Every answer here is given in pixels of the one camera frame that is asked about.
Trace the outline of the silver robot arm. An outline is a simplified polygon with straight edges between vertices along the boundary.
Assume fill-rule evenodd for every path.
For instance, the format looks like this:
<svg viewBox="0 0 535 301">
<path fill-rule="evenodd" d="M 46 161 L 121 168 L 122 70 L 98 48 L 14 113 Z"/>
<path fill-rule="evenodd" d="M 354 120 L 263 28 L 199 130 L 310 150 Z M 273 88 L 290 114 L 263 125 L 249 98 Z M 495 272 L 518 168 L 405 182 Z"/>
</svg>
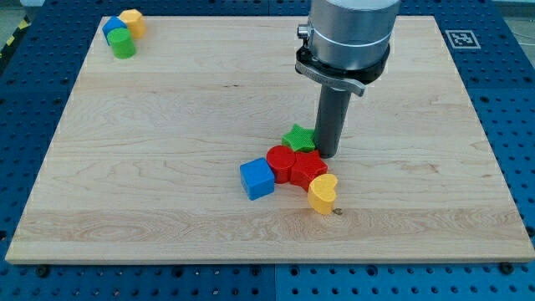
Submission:
<svg viewBox="0 0 535 301">
<path fill-rule="evenodd" d="M 361 96 L 384 70 L 399 9 L 400 0 L 312 0 L 308 21 L 297 29 L 303 46 L 296 71 Z"/>
</svg>

